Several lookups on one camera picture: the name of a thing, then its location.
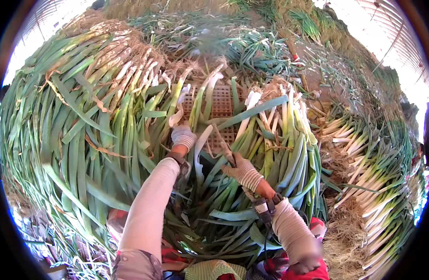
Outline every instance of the bundle of green onions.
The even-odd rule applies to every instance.
[[[165,156],[171,126],[183,115],[182,96],[189,95],[184,84],[198,84],[192,72],[200,70],[196,63],[182,63],[183,69],[161,72],[169,64],[164,66],[163,56],[138,36],[118,21],[94,15],[76,19],[26,61],[0,106],[4,175],[46,209],[53,223],[109,254],[114,246],[105,227],[107,213],[129,210]],[[212,118],[213,89],[228,66],[225,59],[216,63],[211,71],[206,65],[208,73],[193,98],[188,121],[200,135],[187,158],[193,172],[177,182],[163,237],[182,256],[251,265],[264,256],[265,243],[267,250],[281,246],[275,238],[265,241],[265,227],[250,200],[222,174],[224,155],[213,158],[202,151],[213,126],[222,131],[240,123],[231,149],[250,159],[305,213],[307,223],[313,216],[327,219],[319,148],[302,94],[279,77],[253,87],[245,104],[232,77],[237,113]]]
[[[351,170],[334,208],[354,197],[362,209],[367,231],[369,256],[363,264],[367,271],[361,279],[380,279],[413,231],[413,219],[406,209],[409,191],[406,177],[410,143],[397,146],[396,138],[382,135],[371,123],[335,106],[319,131],[322,141],[332,141],[347,157]]]
[[[320,155],[302,94],[296,94],[293,86],[279,77],[263,89],[252,87],[244,112],[229,118],[206,120],[204,116],[209,116],[210,100],[202,114],[202,96],[205,89],[206,97],[211,96],[212,81],[219,78],[217,73],[223,66],[220,62],[195,94],[189,124],[193,132],[201,136],[190,151],[188,161],[193,165],[196,180],[192,188],[185,181],[178,182],[181,196],[169,205],[167,218],[170,220],[165,223],[164,237],[184,252],[182,256],[198,260],[225,259],[250,266],[259,256],[264,256],[265,227],[257,220],[238,182],[222,174],[221,166],[227,164],[224,154],[213,158],[201,153],[213,126],[222,130],[240,124],[231,149],[251,160],[269,184],[305,214],[307,223],[320,213],[324,219],[327,217],[320,188]],[[235,87],[232,91],[237,98]],[[164,135],[166,129],[165,125],[160,134]],[[206,160],[203,166],[200,155]],[[281,249],[277,240],[267,241],[267,250],[276,249]]]
[[[0,105],[3,175],[53,223],[109,251],[109,208],[129,210],[153,169],[136,132],[155,116],[144,100],[162,60],[130,47],[135,36],[119,21],[75,19],[27,59]]]

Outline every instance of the arm sleeve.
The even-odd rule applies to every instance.
[[[319,242],[297,211],[284,198],[275,206],[272,229],[289,258],[289,265],[308,255],[319,255]]]
[[[173,158],[161,160],[146,179],[129,210],[118,250],[142,250],[161,263],[163,215],[180,166]]]

